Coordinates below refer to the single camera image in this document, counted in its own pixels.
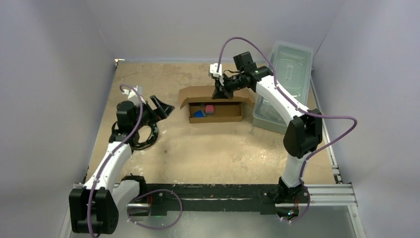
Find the brown cardboard box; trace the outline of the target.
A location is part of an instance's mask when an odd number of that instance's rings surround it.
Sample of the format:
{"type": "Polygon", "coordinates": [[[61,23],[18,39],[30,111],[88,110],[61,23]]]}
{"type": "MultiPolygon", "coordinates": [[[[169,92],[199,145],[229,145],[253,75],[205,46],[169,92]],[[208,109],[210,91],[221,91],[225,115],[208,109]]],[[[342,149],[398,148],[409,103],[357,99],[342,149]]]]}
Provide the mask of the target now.
{"type": "Polygon", "coordinates": [[[244,117],[244,106],[251,108],[255,104],[255,96],[249,89],[241,89],[234,92],[232,100],[212,99],[213,86],[189,86],[180,89],[178,92],[178,102],[180,108],[188,108],[189,123],[216,123],[216,122],[238,122],[244,117]],[[199,104],[214,105],[214,115],[206,115],[205,118],[194,118],[193,113],[199,110],[199,104]]]}

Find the pink and green small block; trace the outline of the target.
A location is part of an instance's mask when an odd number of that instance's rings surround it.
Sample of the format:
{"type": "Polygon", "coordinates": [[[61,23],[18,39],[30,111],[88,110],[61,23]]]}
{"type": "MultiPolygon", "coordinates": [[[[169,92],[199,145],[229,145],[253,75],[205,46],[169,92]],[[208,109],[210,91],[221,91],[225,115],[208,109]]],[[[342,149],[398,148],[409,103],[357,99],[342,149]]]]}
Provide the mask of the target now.
{"type": "Polygon", "coordinates": [[[205,106],[205,114],[206,115],[214,115],[214,105],[206,105],[205,106]]]}

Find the blue and grey small block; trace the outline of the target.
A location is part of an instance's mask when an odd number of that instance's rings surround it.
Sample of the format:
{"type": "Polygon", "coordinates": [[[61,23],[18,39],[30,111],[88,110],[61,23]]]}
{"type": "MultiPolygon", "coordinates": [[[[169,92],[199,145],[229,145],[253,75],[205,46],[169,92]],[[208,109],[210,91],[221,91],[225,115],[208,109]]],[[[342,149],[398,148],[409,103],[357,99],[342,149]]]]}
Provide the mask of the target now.
{"type": "Polygon", "coordinates": [[[193,117],[194,118],[205,118],[206,117],[206,113],[202,110],[196,111],[193,113],[193,117]]]}

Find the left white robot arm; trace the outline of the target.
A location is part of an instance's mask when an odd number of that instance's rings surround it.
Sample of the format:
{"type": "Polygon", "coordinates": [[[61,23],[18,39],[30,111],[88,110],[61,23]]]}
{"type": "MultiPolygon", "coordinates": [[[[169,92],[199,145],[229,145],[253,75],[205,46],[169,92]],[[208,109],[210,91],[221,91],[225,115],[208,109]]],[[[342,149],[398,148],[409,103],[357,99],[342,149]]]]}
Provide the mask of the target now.
{"type": "Polygon", "coordinates": [[[175,109],[154,95],[150,99],[155,109],[141,99],[129,99],[116,106],[117,121],[112,125],[104,158],[86,183],[69,194],[74,233],[110,235],[116,230],[120,211],[129,201],[146,200],[148,190],[142,176],[125,176],[120,184],[117,179],[138,145],[139,129],[155,127],[175,109]]]}

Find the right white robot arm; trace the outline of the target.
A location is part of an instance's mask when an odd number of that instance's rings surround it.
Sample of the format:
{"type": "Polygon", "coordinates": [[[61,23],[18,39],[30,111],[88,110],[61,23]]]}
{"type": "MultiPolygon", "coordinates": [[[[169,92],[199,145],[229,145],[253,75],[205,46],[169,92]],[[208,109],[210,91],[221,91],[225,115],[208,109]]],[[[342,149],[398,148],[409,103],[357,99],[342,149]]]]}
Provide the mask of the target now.
{"type": "Polygon", "coordinates": [[[319,110],[310,110],[287,92],[271,69],[258,67],[250,52],[234,57],[237,73],[227,76],[220,63],[209,65],[209,76],[215,80],[213,99],[233,98],[235,91],[249,88],[266,99],[287,123],[283,145],[288,153],[286,167],[279,178],[275,201],[289,202],[302,190],[305,160],[322,142],[319,110]]]}

